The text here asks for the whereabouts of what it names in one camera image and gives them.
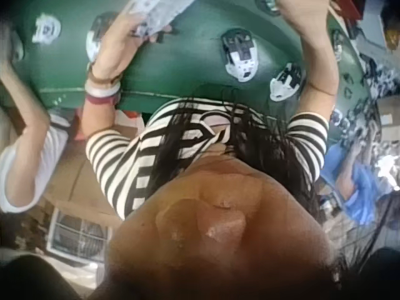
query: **elbow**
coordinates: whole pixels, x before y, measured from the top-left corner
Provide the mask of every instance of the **elbow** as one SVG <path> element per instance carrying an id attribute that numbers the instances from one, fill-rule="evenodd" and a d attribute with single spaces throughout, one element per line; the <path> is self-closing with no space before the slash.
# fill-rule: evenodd
<path id="1" fill-rule="evenodd" d="M 51 125 L 50 117 L 44 116 L 32 122 L 31 126 L 36 131 L 48 132 Z"/>

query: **woman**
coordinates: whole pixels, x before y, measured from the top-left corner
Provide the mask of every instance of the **woman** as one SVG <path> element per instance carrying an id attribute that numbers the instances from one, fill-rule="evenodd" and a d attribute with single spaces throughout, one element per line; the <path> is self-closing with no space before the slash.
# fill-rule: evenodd
<path id="1" fill-rule="evenodd" d="M 21 81 L 12 65 L 13 34 L 10 24 L 0 19 L 0 82 L 25 125 L 18 137 L 0 108 L 0 213 L 16 214 L 39 202 L 64 151 L 74 111 L 47 113 Z"/>
<path id="2" fill-rule="evenodd" d="M 277 4 L 301 36 L 307 65 L 286 134 L 243 105 L 181 99 L 135 140 L 122 137 L 112 130 L 118 80 L 144 42 L 131 36 L 141 20 L 123 11 L 106 33 L 82 126 L 101 188 L 125 222 L 93 299 L 284 298 L 333 286 L 334 257 L 313 198 L 339 84 L 329 1 Z"/>

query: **bracelet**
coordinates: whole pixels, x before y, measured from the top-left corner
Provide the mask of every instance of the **bracelet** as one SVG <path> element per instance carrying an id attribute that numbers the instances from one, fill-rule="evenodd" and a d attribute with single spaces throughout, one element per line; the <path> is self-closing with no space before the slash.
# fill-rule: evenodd
<path id="1" fill-rule="evenodd" d="M 109 89 L 98 89 L 91 86 L 88 82 L 85 84 L 85 91 L 95 98 L 107 98 L 115 95 L 121 88 L 121 83 L 117 82 L 116 85 L 110 87 Z"/>
<path id="2" fill-rule="evenodd" d="M 117 81 L 120 81 L 122 78 L 122 74 L 120 74 L 119 76 L 115 77 L 115 78 L 111 78 L 111 79 L 99 79 L 97 78 L 94 74 L 93 74 L 93 64 L 89 65 L 89 69 L 87 70 L 87 77 L 94 83 L 96 84 L 115 84 Z"/>
<path id="3" fill-rule="evenodd" d="M 117 94 L 104 98 L 97 98 L 90 94 L 86 94 L 85 100 L 94 105 L 112 104 L 113 106 L 115 106 L 121 100 L 121 93 L 118 92 Z"/>

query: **green surface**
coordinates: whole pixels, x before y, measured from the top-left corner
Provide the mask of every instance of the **green surface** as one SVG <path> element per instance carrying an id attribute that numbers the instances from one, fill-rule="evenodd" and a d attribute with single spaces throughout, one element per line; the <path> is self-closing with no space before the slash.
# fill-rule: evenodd
<path id="1" fill-rule="evenodd" d="M 88 65 L 86 34 L 97 15 L 118 11 L 126 1 L 23 0 L 12 9 L 12 20 L 26 50 L 17 70 L 47 107 L 75 108 L 83 103 Z M 31 42 L 41 13 L 56 16 L 62 24 L 60 37 L 49 46 Z M 145 45 L 135 57 L 122 83 L 121 108 L 152 113 L 176 97 L 228 100 L 234 94 L 237 101 L 270 116 L 287 118 L 294 113 L 298 95 L 279 104 L 268 101 L 269 82 L 286 63 L 303 65 L 300 40 L 281 17 L 260 11 L 252 0 L 197 0 L 175 20 L 174 27 L 179 34 L 165 35 L 162 44 Z M 259 48 L 258 73 L 247 83 L 238 83 L 224 67 L 220 37 L 235 27 L 250 30 Z M 340 29 L 332 17 L 329 28 Z M 369 95 L 359 84 L 362 69 L 348 41 L 339 67 L 341 74 L 351 74 L 355 82 L 349 101 L 343 96 L 346 83 L 341 81 L 337 108 L 345 113 L 359 98 Z M 10 105 L 11 101 L 3 97 L 3 103 Z"/>

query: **wrist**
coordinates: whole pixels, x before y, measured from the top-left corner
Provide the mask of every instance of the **wrist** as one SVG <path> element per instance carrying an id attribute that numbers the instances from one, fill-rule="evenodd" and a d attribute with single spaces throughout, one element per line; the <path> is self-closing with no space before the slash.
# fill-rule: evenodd
<path id="1" fill-rule="evenodd" d="M 104 69 L 98 62 L 95 62 L 93 64 L 92 74 L 94 75 L 94 77 L 96 77 L 100 80 L 111 80 L 113 78 L 113 75 L 111 74 L 111 72 Z"/>
<path id="2" fill-rule="evenodd" d="M 314 34 L 303 37 L 305 42 L 314 50 L 332 49 L 331 39 L 329 38 L 328 32 L 324 29 Z"/>
<path id="3" fill-rule="evenodd" d="M 3 80 L 14 72 L 13 65 L 9 61 L 0 62 L 0 79 Z"/>

